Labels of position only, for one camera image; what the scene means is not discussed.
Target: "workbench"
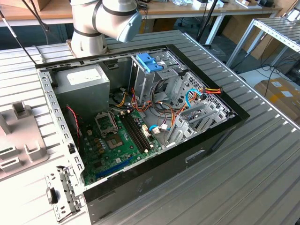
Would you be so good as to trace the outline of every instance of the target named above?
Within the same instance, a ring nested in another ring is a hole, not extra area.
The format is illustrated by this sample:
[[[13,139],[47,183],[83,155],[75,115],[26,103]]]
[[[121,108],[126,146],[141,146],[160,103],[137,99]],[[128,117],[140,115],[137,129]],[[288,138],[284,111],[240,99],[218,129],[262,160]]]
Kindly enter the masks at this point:
[[[35,17],[29,10],[24,8],[11,7],[0,5],[1,11],[8,20],[11,26],[27,26],[38,25]],[[172,2],[150,2],[148,4],[147,20],[159,18],[180,18],[180,17],[197,17],[203,16],[204,7],[200,9],[193,8],[192,4],[187,6],[176,6]],[[247,9],[231,0],[230,3],[225,4],[222,8],[214,9],[212,16],[216,16],[215,23],[210,31],[210,35],[206,40],[206,44],[210,45],[226,15],[257,15],[270,14],[270,18],[281,10],[281,7],[274,8],[263,7],[262,9]],[[140,11],[143,18],[146,18],[145,12]],[[73,23],[72,9],[68,0],[51,0],[48,5],[39,12],[43,22],[47,24],[59,23]],[[5,26],[3,21],[0,21],[0,27]]]
[[[293,225],[300,216],[300,128],[188,34],[178,30],[107,39],[112,52],[174,44],[251,117],[211,156],[132,203],[105,225]],[[35,47],[27,48],[41,62]],[[45,61],[73,58],[66,44],[40,46]],[[33,63],[21,49],[0,51],[0,110],[14,101],[33,109],[49,159],[0,182],[3,224],[55,224],[44,174],[66,159]],[[89,224],[84,208],[65,225]]]

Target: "red wire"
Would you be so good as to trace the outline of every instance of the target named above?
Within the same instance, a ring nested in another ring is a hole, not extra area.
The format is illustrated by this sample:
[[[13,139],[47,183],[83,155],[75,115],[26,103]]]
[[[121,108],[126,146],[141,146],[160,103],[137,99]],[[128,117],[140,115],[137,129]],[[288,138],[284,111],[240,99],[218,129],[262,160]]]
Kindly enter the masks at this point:
[[[78,144],[78,150],[79,150],[79,126],[78,126],[77,116],[76,116],[76,113],[74,112],[74,110],[70,106],[67,106],[67,109],[69,109],[72,112],[74,119],[75,119],[76,131],[77,131],[77,144]]]

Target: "black cable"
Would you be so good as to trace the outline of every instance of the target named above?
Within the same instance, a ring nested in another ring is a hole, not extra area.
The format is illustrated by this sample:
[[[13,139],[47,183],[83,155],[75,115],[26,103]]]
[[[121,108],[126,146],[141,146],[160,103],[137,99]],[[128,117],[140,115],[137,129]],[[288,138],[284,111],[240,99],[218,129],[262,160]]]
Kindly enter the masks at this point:
[[[199,31],[200,31],[200,28],[201,28],[203,19],[204,19],[204,17],[205,17],[206,9],[207,9],[207,3],[205,4],[204,13],[203,13],[202,19],[201,19],[201,21],[200,21],[200,23],[199,23],[199,29],[198,29],[198,31],[197,31],[197,34],[199,34]]]
[[[147,14],[148,14],[148,9],[143,9],[143,11],[145,12],[145,18],[143,19],[145,21],[145,26],[144,26],[144,32],[143,34],[146,32],[146,27],[147,27]]]
[[[45,36],[46,36],[46,41],[48,39],[47,34],[50,34],[57,42],[63,42],[63,40],[61,40],[61,39],[59,40],[54,34],[52,34],[52,32],[50,31],[49,25],[42,21],[41,17],[38,14],[37,8],[32,0],[30,0],[30,2],[32,4],[35,12],[32,11],[30,6],[24,0],[22,0],[22,2],[25,4],[25,6],[28,8],[28,10],[34,15],[34,17],[37,19],[38,23],[42,27],[43,32],[45,33]]]
[[[33,10],[31,9],[31,7],[27,4],[27,2],[26,2],[25,0],[21,0],[21,1],[24,3],[24,5],[26,6],[26,8],[27,8],[27,9],[34,15],[34,17],[37,19],[39,25],[41,26],[41,28],[42,28],[42,30],[43,30],[43,32],[44,32],[44,34],[45,34],[45,37],[46,37],[46,43],[47,43],[47,45],[48,45],[48,44],[49,44],[49,41],[48,41],[48,36],[47,36],[47,34],[46,34],[46,25],[42,22],[41,18],[39,17],[38,12],[37,12],[37,9],[36,9],[36,7],[35,7],[33,1],[30,0],[30,2],[31,2],[31,4],[32,4],[32,6],[33,6],[35,12],[33,12]]]
[[[49,27],[48,27],[45,23],[43,23],[41,17],[40,17],[39,14],[38,14],[36,5],[33,3],[33,1],[30,0],[30,2],[31,2],[31,4],[32,4],[32,6],[33,6],[33,9],[34,9],[34,12],[35,12],[36,16],[39,18],[39,22],[42,23],[42,24],[40,24],[40,25],[41,25],[41,27],[42,27],[42,30],[43,30],[44,34],[45,34],[45,37],[46,37],[46,43],[47,43],[47,45],[49,45],[49,40],[48,40],[48,36],[47,36],[47,31],[49,30]]]
[[[271,77],[272,77],[272,74],[273,74],[274,70],[275,70],[275,68],[274,68],[274,69],[273,69],[273,71],[271,72],[271,74],[270,74],[270,77],[269,77],[269,79],[268,79],[268,83],[267,83],[266,92],[265,92],[265,94],[264,94],[264,96],[265,96],[265,97],[266,97],[266,95],[267,95],[268,88],[269,88],[269,83],[270,83],[270,80],[271,80]]]
[[[17,35],[15,34],[14,30],[11,28],[11,26],[8,24],[8,22],[5,19],[5,16],[3,15],[3,13],[0,10],[0,16],[3,20],[3,22],[6,24],[7,28],[9,29],[10,33],[12,34],[12,36],[16,39],[17,43],[19,44],[19,46],[25,51],[25,53],[28,55],[28,57],[30,58],[30,60],[36,65],[37,63],[32,59],[32,57],[29,55],[28,51],[25,49],[25,47],[22,45],[22,43],[20,42],[20,40],[18,39]]]
[[[210,20],[210,18],[211,18],[211,14],[212,14],[212,12],[214,11],[217,2],[218,2],[218,0],[214,0],[213,3],[212,3],[212,6],[211,6],[211,8],[210,8],[210,11],[209,11],[209,13],[208,13],[208,15],[207,15],[207,17],[206,17],[206,19],[205,19],[204,25],[202,26],[201,31],[200,31],[200,32],[198,33],[198,35],[197,35],[197,39],[196,39],[197,42],[200,41],[200,38],[202,37],[202,35],[203,35],[203,33],[204,33],[205,27],[206,27],[206,25],[208,24],[208,22],[209,22],[209,20]]]

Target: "aluminum profile table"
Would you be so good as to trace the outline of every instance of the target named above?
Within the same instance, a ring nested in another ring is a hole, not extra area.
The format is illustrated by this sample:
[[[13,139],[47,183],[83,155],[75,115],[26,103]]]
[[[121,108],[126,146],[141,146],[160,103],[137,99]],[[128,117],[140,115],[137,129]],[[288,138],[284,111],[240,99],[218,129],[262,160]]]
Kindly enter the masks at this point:
[[[293,49],[295,52],[300,51],[300,25],[297,23],[290,22],[285,17],[278,18],[263,18],[263,19],[253,19],[250,25],[248,26],[246,32],[241,38],[240,42],[236,46],[233,51],[231,57],[227,62],[227,66],[230,67],[234,62],[236,56],[244,46],[247,38],[251,34],[254,27],[258,27],[261,31],[255,38],[254,42],[248,49],[248,53],[251,52],[253,48],[257,45],[259,40],[261,39],[263,33],[267,33],[283,43],[285,45],[284,49],[280,52],[280,54],[274,59],[272,62],[272,66],[280,59],[283,53],[287,50],[287,48]]]
[[[110,214],[100,225],[289,225],[300,217],[300,128],[189,35],[141,34],[112,52],[176,45],[251,117],[222,147],[176,177]],[[39,47],[47,62],[72,58],[66,44]],[[36,48],[28,48],[35,60]],[[21,49],[0,51],[0,110],[24,100],[33,108],[50,158],[0,182],[1,222],[56,224],[44,174],[66,159],[33,63]],[[85,208],[64,225],[89,224]]]

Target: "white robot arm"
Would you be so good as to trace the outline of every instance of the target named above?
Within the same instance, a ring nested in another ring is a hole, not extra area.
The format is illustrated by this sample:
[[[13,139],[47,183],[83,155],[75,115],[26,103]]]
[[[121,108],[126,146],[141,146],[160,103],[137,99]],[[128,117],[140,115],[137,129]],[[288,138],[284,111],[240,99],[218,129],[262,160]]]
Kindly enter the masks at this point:
[[[72,0],[76,57],[106,52],[104,35],[128,42],[138,33],[142,17],[136,0]]]

